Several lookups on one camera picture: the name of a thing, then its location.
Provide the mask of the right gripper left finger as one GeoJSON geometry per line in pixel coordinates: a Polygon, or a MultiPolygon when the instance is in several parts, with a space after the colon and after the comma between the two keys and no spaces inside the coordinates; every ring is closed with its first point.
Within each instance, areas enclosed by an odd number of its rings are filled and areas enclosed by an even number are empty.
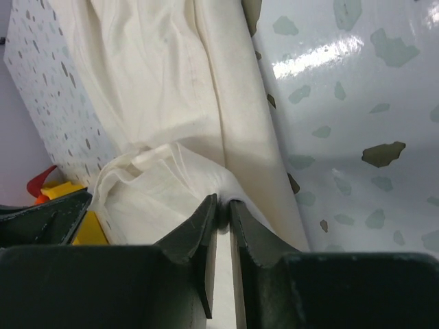
{"type": "Polygon", "coordinates": [[[217,207],[217,195],[206,196],[187,220],[155,243],[173,264],[189,267],[208,319],[213,316],[217,207]]]}

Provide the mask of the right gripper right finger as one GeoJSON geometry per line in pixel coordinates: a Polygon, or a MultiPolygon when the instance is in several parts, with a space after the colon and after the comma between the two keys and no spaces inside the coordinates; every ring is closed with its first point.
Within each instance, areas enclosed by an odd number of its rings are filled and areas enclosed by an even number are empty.
{"type": "Polygon", "coordinates": [[[229,203],[233,286],[238,328],[297,328],[291,245],[257,221],[243,202],[229,203]]]}

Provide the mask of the cream white t shirt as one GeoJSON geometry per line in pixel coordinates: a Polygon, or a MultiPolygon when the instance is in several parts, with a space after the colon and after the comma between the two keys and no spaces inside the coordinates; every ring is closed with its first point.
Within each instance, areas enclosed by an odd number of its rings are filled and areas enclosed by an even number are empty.
{"type": "MultiPolygon", "coordinates": [[[[165,276],[155,328],[238,328],[229,203],[304,256],[309,244],[283,164],[243,1],[52,1],[82,84],[118,155],[92,209],[115,245],[161,240],[217,195],[213,316],[187,265],[165,276]],[[171,291],[177,289],[178,295],[171,291]]],[[[299,325],[302,300],[292,281],[299,325]]]]}

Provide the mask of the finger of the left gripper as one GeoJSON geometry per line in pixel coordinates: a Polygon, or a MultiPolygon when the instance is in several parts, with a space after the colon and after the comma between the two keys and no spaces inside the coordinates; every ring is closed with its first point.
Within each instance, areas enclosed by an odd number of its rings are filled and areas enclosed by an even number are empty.
{"type": "Polygon", "coordinates": [[[91,199],[88,191],[78,190],[35,206],[1,206],[1,244],[70,244],[77,235],[91,199]]]}

